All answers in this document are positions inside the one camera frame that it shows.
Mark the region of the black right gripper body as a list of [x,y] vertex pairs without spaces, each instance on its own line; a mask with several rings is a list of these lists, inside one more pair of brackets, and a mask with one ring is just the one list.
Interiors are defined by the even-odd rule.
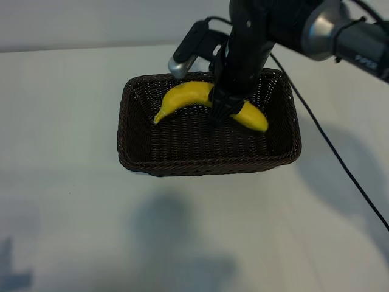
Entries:
[[261,71],[274,47],[269,39],[268,17],[235,19],[227,44],[215,66],[213,97],[243,99],[258,84]]

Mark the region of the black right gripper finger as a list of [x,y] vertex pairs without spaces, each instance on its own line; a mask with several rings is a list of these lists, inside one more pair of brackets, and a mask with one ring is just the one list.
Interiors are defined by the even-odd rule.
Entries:
[[231,115],[238,114],[244,105],[244,98],[234,96],[222,90],[211,90],[210,119],[213,123],[223,123]]

